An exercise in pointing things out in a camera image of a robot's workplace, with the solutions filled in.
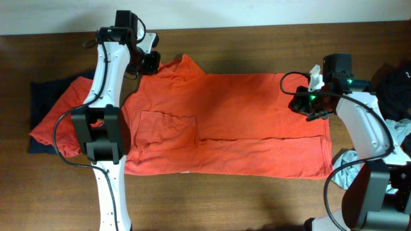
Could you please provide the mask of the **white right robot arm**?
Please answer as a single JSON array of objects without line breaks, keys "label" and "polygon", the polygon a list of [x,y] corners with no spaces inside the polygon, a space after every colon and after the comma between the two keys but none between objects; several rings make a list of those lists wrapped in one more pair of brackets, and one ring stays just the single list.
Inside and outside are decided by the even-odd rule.
[{"label": "white right robot arm", "polygon": [[336,114],[344,123],[358,160],[344,164],[327,177],[323,198],[328,206],[328,185],[343,169],[360,171],[342,198],[341,209],[305,221],[303,229],[410,230],[410,156],[393,138],[369,81],[356,80],[352,58],[335,53],[304,73],[307,87],[292,93],[291,111],[307,121]]}]

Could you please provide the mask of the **orange t-shirt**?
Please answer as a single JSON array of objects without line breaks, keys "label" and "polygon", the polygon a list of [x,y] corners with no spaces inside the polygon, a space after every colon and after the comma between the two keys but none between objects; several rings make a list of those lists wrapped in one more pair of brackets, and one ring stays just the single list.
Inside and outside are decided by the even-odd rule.
[{"label": "orange t-shirt", "polygon": [[292,112],[299,74],[207,74],[189,56],[145,76],[123,105],[125,171],[322,179],[332,172],[327,120]]}]

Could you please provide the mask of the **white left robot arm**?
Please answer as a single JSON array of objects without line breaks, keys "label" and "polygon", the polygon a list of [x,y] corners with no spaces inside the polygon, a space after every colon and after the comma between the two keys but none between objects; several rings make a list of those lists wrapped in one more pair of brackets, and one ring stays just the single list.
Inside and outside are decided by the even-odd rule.
[{"label": "white left robot arm", "polygon": [[83,105],[71,112],[80,149],[96,177],[100,230],[130,231],[125,195],[125,163],[130,129],[121,110],[125,73],[155,74],[161,56],[154,51],[159,37],[130,10],[118,10],[115,23],[97,31],[98,63]]}]

